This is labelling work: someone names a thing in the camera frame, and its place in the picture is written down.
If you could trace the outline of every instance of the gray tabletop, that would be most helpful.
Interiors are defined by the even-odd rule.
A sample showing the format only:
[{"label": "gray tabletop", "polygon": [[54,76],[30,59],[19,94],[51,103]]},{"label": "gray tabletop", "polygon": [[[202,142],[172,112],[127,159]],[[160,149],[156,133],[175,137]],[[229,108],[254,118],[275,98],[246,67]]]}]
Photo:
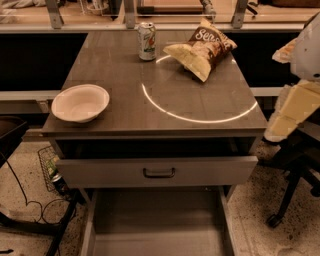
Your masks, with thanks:
[{"label": "gray tabletop", "polygon": [[203,83],[162,51],[190,31],[158,31],[157,59],[138,57],[137,31],[90,32],[62,89],[96,84],[110,95],[93,121],[49,115],[47,136],[262,136],[266,120],[232,54]]}]

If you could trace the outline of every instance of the open drawer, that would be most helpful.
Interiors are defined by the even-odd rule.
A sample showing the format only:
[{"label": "open drawer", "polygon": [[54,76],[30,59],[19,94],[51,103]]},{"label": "open drawer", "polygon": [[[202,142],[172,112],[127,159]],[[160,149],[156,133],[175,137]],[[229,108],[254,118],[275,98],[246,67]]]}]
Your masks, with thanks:
[{"label": "open drawer", "polygon": [[244,183],[255,156],[66,159],[57,167],[71,188],[212,186]]},{"label": "open drawer", "polygon": [[237,255],[221,187],[95,190],[81,256]]}]

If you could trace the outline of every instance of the speckled floor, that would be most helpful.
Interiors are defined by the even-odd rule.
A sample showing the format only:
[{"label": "speckled floor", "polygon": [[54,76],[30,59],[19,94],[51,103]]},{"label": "speckled floor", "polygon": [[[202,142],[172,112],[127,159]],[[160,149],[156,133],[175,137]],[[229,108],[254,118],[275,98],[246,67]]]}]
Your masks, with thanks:
[{"label": "speckled floor", "polygon": [[[48,191],[43,179],[38,151],[48,145],[43,141],[22,142],[9,159],[28,200],[39,201],[43,205],[61,198]],[[277,150],[276,146],[261,142],[256,155],[260,159],[270,159]],[[320,198],[311,196],[310,186],[303,180],[298,185],[283,223],[275,229],[265,224],[266,219],[278,210],[286,184],[281,170],[257,166],[250,179],[237,186],[229,201],[229,210],[240,256],[319,255]],[[39,206],[33,203],[26,206],[6,164],[0,169],[0,204],[10,209],[13,217],[30,221],[39,218]],[[66,207],[64,201],[51,204],[45,211],[45,219],[48,222],[58,221]],[[79,255],[85,216],[85,207],[78,205],[56,255]],[[45,255],[50,242],[51,238],[46,236],[0,230],[0,251],[12,249],[14,252],[10,255],[14,256]]]}]

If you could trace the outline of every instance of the wire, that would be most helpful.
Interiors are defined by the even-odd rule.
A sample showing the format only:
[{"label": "wire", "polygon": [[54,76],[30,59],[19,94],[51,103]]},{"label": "wire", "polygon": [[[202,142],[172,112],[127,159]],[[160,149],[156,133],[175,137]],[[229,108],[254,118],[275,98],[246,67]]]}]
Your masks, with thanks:
[{"label": "wire", "polygon": [[[21,190],[21,192],[22,192],[22,194],[23,194],[23,197],[24,197],[24,199],[25,199],[25,204],[26,204],[26,206],[28,206],[30,203],[35,203],[35,204],[38,204],[38,205],[40,206],[40,217],[39,217],[38,220],[35,220],[35,222],[39,223],[41,220],[43,220],[43,221],[44,221],[45,223],[47,223],[47,224],[52,224],[52,225],[57,225],[57,224],[59,224],[59,223],[61,222],[61,220],[60,220],[59,222],[57,222],[57,223],[50,223],[50,222],[48,222],[48,221],[45,219],[45,217],[44,217],[44,212],[45,212],[45,210],[48,208],[48,206],[49,206],[50,204],[52,204],[52,203],[54,203],[54,202],[56,202],[56,201],[64,201],[64,202],[70,202],[70,201],[67,200],[67,199],[62,199],[62,198],[54,199],[54,200],[50,201],[49,203],[47,203],[45,207],[43,207],[43,205],[42,205],[40,202],[38,202],[38,201],[34,201],[34,200],[28,201],[27,195],[26,195],[26,193],[25,193],[25,191],[24,191],[24,189],[23,189],[23,187],[22,187],[22,185],[21,185],[21,182],[20,182],[17,174],[16,174],[15,171],[13,170],[11,164],[9,163],[7,157],[6,157],[1,151],[0,151],[0,154],[1,154],[2,158],[5,160],[5,162],[8,164],[9,169],[11,170],[13,176],[15,177],[15,179],[16,179],[19,187],[20,187],[20,190]],[[70,219],[70,221],[71,221],[75,216],[76,216],[76,208],[74,209],[74,213],[73,213],[73,216],[72,216],[72,218]]]}]

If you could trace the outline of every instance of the office chair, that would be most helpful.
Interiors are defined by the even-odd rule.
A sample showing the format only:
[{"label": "office chair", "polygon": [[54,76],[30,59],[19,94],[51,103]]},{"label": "office chair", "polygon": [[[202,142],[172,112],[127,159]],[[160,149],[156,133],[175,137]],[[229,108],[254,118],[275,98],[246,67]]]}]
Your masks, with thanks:
[{"label": "office chair", "polygon": [[[7,159],[15,151],[22,141],[23,135],[28,130],[28,124],[15,116],[0,116],[0,167],[7,162]],[[47,224],[38,222],[19,221],[9,218],[0,209],[0,227],[6,230],[15,230],[35,234],[53,236],[53,241],[48,250],[47,256],[55,255],[58,246],[65,232],[65,229],[72,217],[80,194],[74,191],[71,195],[69,206],[58,224]],[[0,251],[0,254],[11,253],[12,250]]]},{"label": "office chair", "polygon": [[320,180],[313,174],[313,171],[320,172],[320,141],[300,130],[295,130],[279,145],[280,150],[274,155],[271,162],[259,163],[262,166],[289,171],[287,176],[289,183],[279,211],[267,219],[267,224],[272,228],[281,223],[300,178],[305,179],[311,185],[312,196],[320,197]]}]

